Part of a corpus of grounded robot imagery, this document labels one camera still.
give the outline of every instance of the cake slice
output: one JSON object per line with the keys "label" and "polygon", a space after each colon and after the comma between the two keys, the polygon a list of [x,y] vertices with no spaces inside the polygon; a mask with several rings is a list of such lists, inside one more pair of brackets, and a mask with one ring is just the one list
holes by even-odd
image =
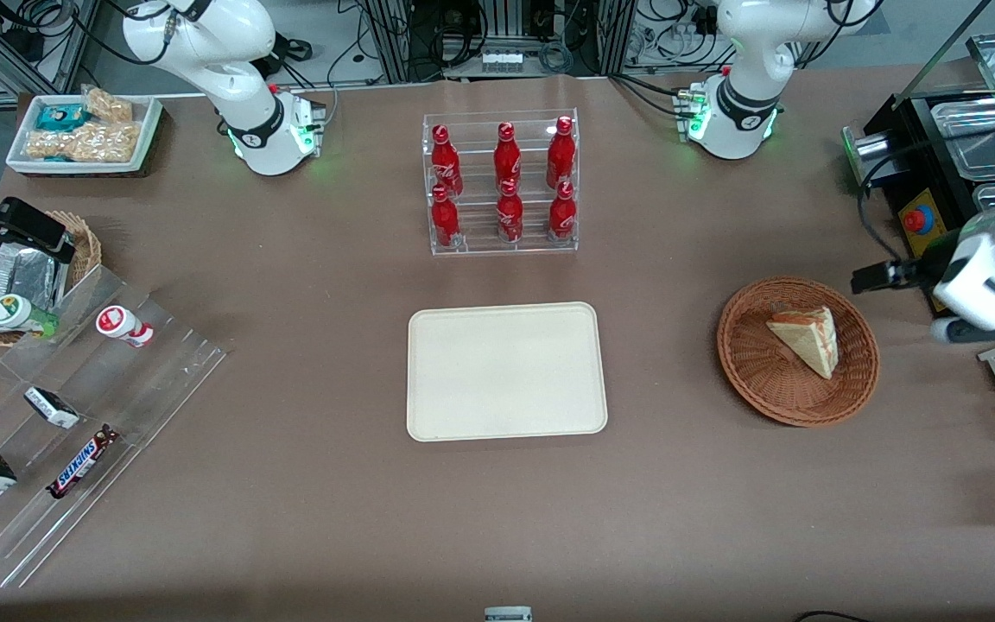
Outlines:
{"label": "cake slice", "polygon": [[836,322],[830,308],[774,314],[766,326],[813,371],[832,379],[832,371],[840,362],[840,346],[836,343]]}

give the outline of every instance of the clear acrylic rack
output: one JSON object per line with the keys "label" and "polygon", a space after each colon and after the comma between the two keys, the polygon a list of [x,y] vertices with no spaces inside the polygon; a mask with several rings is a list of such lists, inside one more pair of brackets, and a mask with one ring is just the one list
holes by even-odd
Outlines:
{"label": "clear acrylic rack", "polygon": [[[546,111],[486,111],[485,113],[427,114],[421,127],[421,165],[425,175],[426,214],[432,255],[472,255],[473,253],[514,253],[525,251],[570,252],[578,249],[577,221],[574,234],[561,243],[548,239],[548,214],[555,190],[548,187],[548,146],[555,135],[555,122],[561,115],[574,120],[573,137],[578,149],[570,181],[574,200],[581,213],[578,161],[581,155],[577,109]],[[524,202],[524,235],[517,243],[505,243],[498,237],[498,189],[494,177],[494,147],[498,145],[498,124],[508,121],[517,131],[521,149],[521,201]],[[459,208],[459,228],[463,243],[455,248],[442,247],[432,225],[432,127],[447,126],[451,144],[459,152],[463,174],[463,193],[454,198]]]}
{"label": "clear acrylic rack", "polygon": [[[130,308],[155,329],[142,349],[94,329],[108,304]],[[17,483],[0,491],[0,586],[21,586],[125,472],[171,416],[216,369],[225,352],[178,322],[148,295],[99,265],[52,310],[60,331],[22,339],[0,358],[0,454]],[[36,414],[22,394],[40,386],[82,415],[70,429]],[[51,484],[108,424],[122,436],[63,499]]]}

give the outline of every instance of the coca-cola bottle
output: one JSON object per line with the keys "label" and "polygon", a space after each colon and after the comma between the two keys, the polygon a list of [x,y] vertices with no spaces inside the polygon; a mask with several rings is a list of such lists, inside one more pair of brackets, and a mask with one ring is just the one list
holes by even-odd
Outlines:
{"label": "coca-cola bottle", "polygon": [[513,138],[513,123],[502,122],[497,126],[497,149],[494,149],[494,173],[497,187],[502,180],[521,180],[521,147]]}
{"label": "coca-cola bottle", "polygon": [[574,170],[574,152],[577,147],[570,130],[574,128],[574,120],[570,117],[560,117],[555,122],[555,135],[552,144],[548,146],[548,188],[554,188],[560,181],[570,180]]}
{"label": "coca-cola bottle", "polygon": [[566,241],[574,233],[575,218],[578,213],[578,207],[574,204],[574,184],[570,181],[560,181],[555,194],[552,212],[548,216],[548,239]]}
{"label": "coca-cola bottle", "polygon": [[524,232],[524,204],[517,196],[517,180],[501,181],[497,209],[497,236],[506,243],[520,240]]}
{"label": "coca-cola bottle", "polygon": [[432,127],[432,173],[437,184],[459,196],[463,193],[463,174],[459,171],[459,152],[451,145],[446,125]]}
{"label": "coca-cola bottle", "polygon": [[447,197],[447,188],[432,188],[432,225],[435,227],[435,241],[442,247],[454,248],[463,243],[463,233],[459,232],[459,210]]}

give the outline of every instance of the brown tablecloth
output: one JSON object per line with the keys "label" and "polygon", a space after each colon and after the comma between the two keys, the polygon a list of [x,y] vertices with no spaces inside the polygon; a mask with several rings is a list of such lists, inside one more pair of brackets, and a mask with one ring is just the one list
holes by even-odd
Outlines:
{"label": "brown tablecloth", "polygon": [[[919,294],[854,299],[884,365],[834,428],[764,420],[713,345],[744,284],[849,294],[882,259],[840,127],[911,74],[799,73],[742,162],[605,79],[555,78],[346,92],[324,156],[279,178],[203,98],[165,102],[146,180],[7,173],[0,194],[86,218],[108,267],[232,354],[0,619],[995,619],[995,390],[976,350],[929,341]],[[564,106],[580,251],[433,259],[422,115]],[[597,309],[604,432],[410,440],[410,315],[568,300]]]}

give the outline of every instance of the wicker basket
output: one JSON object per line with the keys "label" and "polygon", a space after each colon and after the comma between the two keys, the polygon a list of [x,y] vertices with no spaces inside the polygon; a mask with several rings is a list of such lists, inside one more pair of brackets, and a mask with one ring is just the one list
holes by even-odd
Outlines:
{"label": "wicker basket", "polygon": [[[809,369],[766,326],[778,311],[832,310],[840,363],[832,379]],[[848,420],[878,385],[880,357],[873,331],[857,308],[824,284],[775,276],[736,292],[719,318],[716,349],[727,379],[758,412],[814,428]]]}
{"label": "wicker basket", "polygon": [[[95,265],[102,263],[102,244],[98,238],[94,237],[94,232],[87,227],[86,222],[74,213],[68,212],[47,212],[48,216],[60,221],[72,237],[75,237],[75,257],[71,265],[67,268],[67,283],[64,284],[64,291],[70,290],[87,272],[91,271]],[[8,332],[0,333],[0,347],[11,347],[22,338],[25,333]]]}

